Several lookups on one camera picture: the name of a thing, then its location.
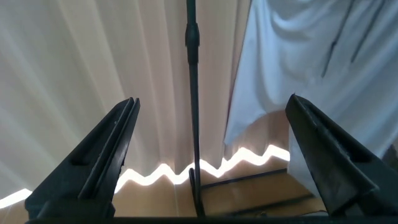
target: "sunlight strip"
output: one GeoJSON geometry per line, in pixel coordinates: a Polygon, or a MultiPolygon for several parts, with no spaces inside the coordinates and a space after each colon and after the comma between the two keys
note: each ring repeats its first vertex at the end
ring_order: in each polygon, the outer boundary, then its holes
{"type": "MultiPolygon", "coordinates": [[[[271,156],[278,157],[285,161],[290,161],[290,154],[288,151],[273,145],[269,145],[262,156],[258,156],[249,149],[242,147],[238,149],[238,151],[230,160],[227,161],[223,158],[219,169],[215,169],[212,165],[202,159],[200,160],[200,168],[205,170],[207,173],[220,178],[225,172],[231,170],[241,161],[247,161],[255,166],[261,166],[265,164],[271,156]]],[[[128,180],[135,181],[143,186],[148,186],[153,184],[162,175],[165,175],[167,178],[169,178],[173,184],[182,184],[189,178],[188,171],[193,167],[194,164],[191,163],[181,172],[181,174],[177,175],[167,164],[161,164],[153,173],[151,173],[151,175],[148,175],[147,177],[143,177],[136,171],[128,169],[120,176],[114,192],[117,193],[128,180]]],[[[0,200],[0,208],[4,208],[25,200],[31,193],[32,192],[30,190],[22,189],[11,195],[8,195],[0,200]]]]}

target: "curtain fold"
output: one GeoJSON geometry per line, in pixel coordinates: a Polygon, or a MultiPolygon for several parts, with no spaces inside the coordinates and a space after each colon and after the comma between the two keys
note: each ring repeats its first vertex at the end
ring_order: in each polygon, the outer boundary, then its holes
{"type": "MultiPolygon", "coordinates": [[[[220,166],[249,0],[197,1],[201,158],[220,166]]],[[[126,167],[193,161],[183,0],[0,2],[0,198],[33,190],[119,101],[141,99],[126,167]]]]}

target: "wooden floor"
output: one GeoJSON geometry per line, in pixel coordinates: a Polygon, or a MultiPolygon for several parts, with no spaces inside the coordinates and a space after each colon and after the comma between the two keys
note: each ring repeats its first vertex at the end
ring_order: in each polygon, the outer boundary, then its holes
{"type": "MultiPolygon", "coordinates": [[[[203,184],[209,184],[286,166],[287,162],[272,157],[263,166],[254,166],[242,161],[219,179],[205,171],[202,172],[201,177],[203,184]]],[[[276,174],[206,189],[203,191],[203,203],[207,215],[218,215],[306,194],[309,192],[290,175],[276,174]]],[[[150,186],[141,186],[129,181],[114,196],[113,204],[117,217],[194,217],[196,215],[189,180],[180,185],[174,185],[167,177],[161,177],[150,186]]],[[[249,215],[257,216],[265,213],[267,216],[296,216],[324,209],[320,199],[311,198],[289,206],[267,209],[249,215]]],[[[27,212],[24,209],[24,202],[0,210],[1,224],[26,221],[27,212]]]]}

